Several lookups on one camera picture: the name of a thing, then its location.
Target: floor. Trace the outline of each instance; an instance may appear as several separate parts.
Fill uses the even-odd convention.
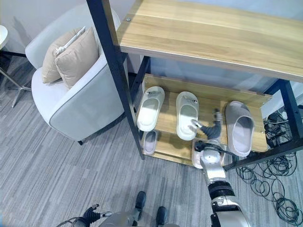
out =
[[[17,57],[6,68],[22,83],[35,71]],[[210,226],[212,211],[202,172],[152,157],[142,161],[126,119],[80,146],[48,127],[31,93],[11,108],[15,91],[7,89],[11,84],[3,76],[0,83],[0,209],[5,227],[54,227],[94,203],[100,204],[98,211],[129,210],[141,190],[147,201],[139,226],[154,227],[159,206],[168,208],[170,223]],[[286,197],[303,208],[303,152],[298,152],[298,162],[295,174],[282,181]],[[272,203],[253,194],[235,170],[228,176],[252,227],[288,226]]]

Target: beige pillow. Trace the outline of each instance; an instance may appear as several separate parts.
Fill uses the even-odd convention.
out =
[[[55,60],[66,87],[74,86],[99,57],[93,29],[90,28]]]
[[[55,65],[56,50],[60,46],[64,46],[76,33],[80,31],[80,28],[76,28],[56,39],[48,48],[42,65],[42,81],[44,84],[54,82],[60,79],[60,74]]]

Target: metal shelf leg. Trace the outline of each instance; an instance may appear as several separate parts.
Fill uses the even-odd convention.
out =
[[[120,96],[125,115],[133,134],[141,159],[144,159],[140,144],[139,129],[136,125],[133,102],[123,68],[123,56],[118,44],[116,30],[108,0],[87,0],[97,34]]]

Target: armchair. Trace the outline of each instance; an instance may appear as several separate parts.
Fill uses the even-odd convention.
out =
[[[113,10],[112,14],[117,29],[120,20]],[[104,53],[70,90],[63,82],[42,83],[43,59],[50,44],[83,26],[93,26],[86,4],[69,10],[48,25],[25,50],[37,69],[32,78],[32,94],[38,111],[49,126],[75,141],[102,129],[124,112]]]

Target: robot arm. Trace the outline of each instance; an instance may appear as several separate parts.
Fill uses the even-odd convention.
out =
[[[208,138],[207,143],[201,144],[200,142],[200,144],[195,145],[195,149],[200,152],[203,175],[212,199],[212,227],[250,227],[248,219],[241,211],[240,203],[229,184],[225,170],[220,165],[220,153],[223,148],[220,144],[222,116],[219,110],[215,110],[213,127],[205,127],[197,121],[192,122]]]

